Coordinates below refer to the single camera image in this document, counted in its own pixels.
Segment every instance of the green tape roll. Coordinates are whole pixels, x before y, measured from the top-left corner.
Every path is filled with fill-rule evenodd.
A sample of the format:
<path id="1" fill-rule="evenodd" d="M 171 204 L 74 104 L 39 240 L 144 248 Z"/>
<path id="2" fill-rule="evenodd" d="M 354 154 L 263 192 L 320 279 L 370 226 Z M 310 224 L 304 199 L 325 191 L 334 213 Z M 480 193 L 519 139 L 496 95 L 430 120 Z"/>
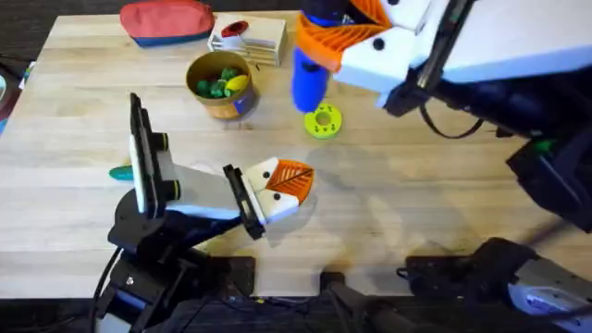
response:
<path id="1" fill-rule="evenodd" d="M 304 127 L 317 139 L 332 138 L 341 128 L 341 113 L 335 106 L 321 103 L 314 112 L 304 115 Z"/>

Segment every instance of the red bag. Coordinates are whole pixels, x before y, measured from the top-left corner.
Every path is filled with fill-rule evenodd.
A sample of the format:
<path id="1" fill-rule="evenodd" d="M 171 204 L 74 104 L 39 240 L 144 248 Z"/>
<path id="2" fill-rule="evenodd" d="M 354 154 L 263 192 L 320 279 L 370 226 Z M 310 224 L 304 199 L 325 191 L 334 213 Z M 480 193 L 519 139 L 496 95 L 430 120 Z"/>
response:
<path id="1" fill-rule="evenodd" d="M 183 43 L 210 35 L 214 14 L 193 0 L 154 0 L 129 4 L 119 12 L 121 25 L 141 47 Z"/>

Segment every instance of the wire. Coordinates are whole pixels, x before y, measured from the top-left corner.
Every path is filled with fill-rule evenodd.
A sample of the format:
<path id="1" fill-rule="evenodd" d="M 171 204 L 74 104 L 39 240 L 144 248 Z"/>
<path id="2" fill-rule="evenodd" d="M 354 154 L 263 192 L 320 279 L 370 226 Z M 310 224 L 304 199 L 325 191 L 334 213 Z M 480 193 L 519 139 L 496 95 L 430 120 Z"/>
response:
<path id="1" fill-rule="evenodd" d="M 543 242 L 552 241 L 552 239 L 559 237 L 565 231 L 570 230 L 571 226 L 572 225 L 567 220 L 556 216 L 555 219 L 545 227 L 538 232 L 533 233 L 521 241 L 521 243 L 524 246 L 534 249 L 539 247 Z"/>
<path id="2" fill-rule="evenodd" d="M 101 273 L 101 277 L 99 277 L 99 282 L 97 283 L 96 289 L 94 290 L 94 295 L 92 296 L 92 302 L 91 302 L 91 309 L 89 311 L 89 332 L 90 333 L 94 333 L 94 331 L 96 329 L 96 323 L 95 323 L 96 322 L 96 319 L 95 319 L 96 304 L 99 301 L 99 296 L 101 296 L 101 291 L 103 291 L 103 285 L 105 284 L 105 280 L 107 279 L 107 275 L 111 271 L 111 268 L 113 267 L 113 264 L 115 263 L 115 261 L 119 257 L 120 253 L 121 253 L 121 248 L 117 247 L 115 249 L 115 251 L 113 252 L 113 254 L 111 254 L 111 258 L 109 258 L 107 265 L 103 269 L 103 273 Z"/>
<path id="3" fill-rule="evenodd" d="M 427 108 L 426 105 L 419 105 L 419 113 L 422 115 L 422 118 L 424 119 L 424 122 L 427 124 L 427 126 L 437 135 L 441 136 L 442 138 L 446 138 L 446 139 L 452 139 L 452 140 L 456 140 L 456 139 L 464 139 L 466 137 L 469 137 L 473 134 L 475 134 L 475 132 L 477 132 L 481 126 L 483 126 L 483 123 L 485 122 L 483 119 L 479 118 L 476 123 L 469 129 L 467 130 L 465 133 L 463 134 L 459 134 L 459 135 L 448 135 L 448 134 L 444 134 L 442 133 L 434 124 L 434 121 L 432 120 L 432 117 L 429 115 L 429 113 L 427 113 Z"/>
<path id="4" fill-rule="evenodd" d="M 22 61 L 22 62 L 33 62 L 33 61 L 35 61 L 34 59 L 30 59 L 30 58 L 26 58 L 26 57 L 22 57 L 22 56 L 18 56 L 18 55 L 9 55 L 9 54 L 5 54 L 5 53 L 0 53 L 0 58 L 10 59 L 10 60 L 17 60 L 17 61 Z"/>
<path id="5" fill-rule="evenodd" d="M 310 298 L 307 298 L 307 299 L 305 299 L 303 301 L 291 300 L 291 299 L 285 298 L 285 297 L 269 297 L 269 299 L 270 300 L 273 300 L 273 301 L 289 302 L 289 303 L 292 303 L 292 304 L 304 304 L 304 303 L 310 301 Z"/>
<path id="6" fill-rule="evenodd" d="M 181 331 L 179 331 L 179 333 L 183 333 L 187 327 L 189 326 L 189 324 L 191 324 L 191 322 L 197 317 L 197 315 L 204 309 L 204 307 L 210 302 L 210 299 L 205 299 L 202 302 L 202 305 L 200 305 L 200 307 L 195 311 L 195 313 L 191 316 L 191 318 L 187 321 L 187 323 L 185 323 L 185 325 L 183 325 L 183 328 L 181 329 Z"/>

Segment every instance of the wooden tabletop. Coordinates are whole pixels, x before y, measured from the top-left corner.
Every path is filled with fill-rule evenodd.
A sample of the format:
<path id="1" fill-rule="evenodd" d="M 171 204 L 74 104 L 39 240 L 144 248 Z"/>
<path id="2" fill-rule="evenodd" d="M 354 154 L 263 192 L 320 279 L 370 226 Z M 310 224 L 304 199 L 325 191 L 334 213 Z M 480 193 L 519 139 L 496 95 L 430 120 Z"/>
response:
<path id="1" fill-rule="evenodd" d="M 260 12 L 288 21 L 295 12 Z M 141 49 L 117 16 L 59 17 L 0 138 L 0 297 L 90 297 L 114 250 L 106 235 L 131 188 L 108 177 L 128 154 L 129 93 L 169 133 L 176 163 L 222 174 L 279 156 L 316 169 L 311 195 L 295 216 L 252 241 L 235 228 L 199 246 L 257 258 L 259 295 L 316 294 L 325 268 L 351 287 L 407 293 L 395 275 L 406 255 L 471 253 L 492 236 L 518 241 L 549 214 L 535 206 L 505 160 L 524 142 L 496 139 L 485 126 L 461 141 L 433 134 L 417 113 L 374 107 L 376 94 L 331 82 L 327 102 L 343 114 L 336 138 L 319 141 L 291 103 L 291 53 L 281 68 L 253 69 L 262 95 L 242 121 L 209 117 L 184 86 L 205 41 Z M 473 118 L 429 104 L 449 133 Z M 541 250 L 592 278 L 592 244 L 572 232 Z"/>

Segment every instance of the orange gripper part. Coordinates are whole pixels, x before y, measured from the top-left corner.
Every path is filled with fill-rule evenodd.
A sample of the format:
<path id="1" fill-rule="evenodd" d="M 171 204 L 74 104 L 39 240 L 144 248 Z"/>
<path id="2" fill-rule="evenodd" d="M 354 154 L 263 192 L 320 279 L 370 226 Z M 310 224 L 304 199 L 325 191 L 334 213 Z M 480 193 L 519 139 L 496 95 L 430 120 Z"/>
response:
<path id="1" fill-rule="evenodd" d="M 298 203 L 302 204 L 313 187 L 314 179 L 315 170 L 308 165 L 280 159 L 265 188 L 293 195 L 298 198 Z"/>
<path id="2" fill-rule="evenodd" d="M 298 17 L 296 44 L 315 63 L 332 72 L 338 72 L 345 49 L 388 28 L 373 24 L 323 28 L 301 13 Z"/>
<path id="3" fill-rule="evenodd" d="M 386 28 L 392 26 L 385 9 L 380 4 L 380 0 L 350 0 L 350 2 L 377 25 Z"/>

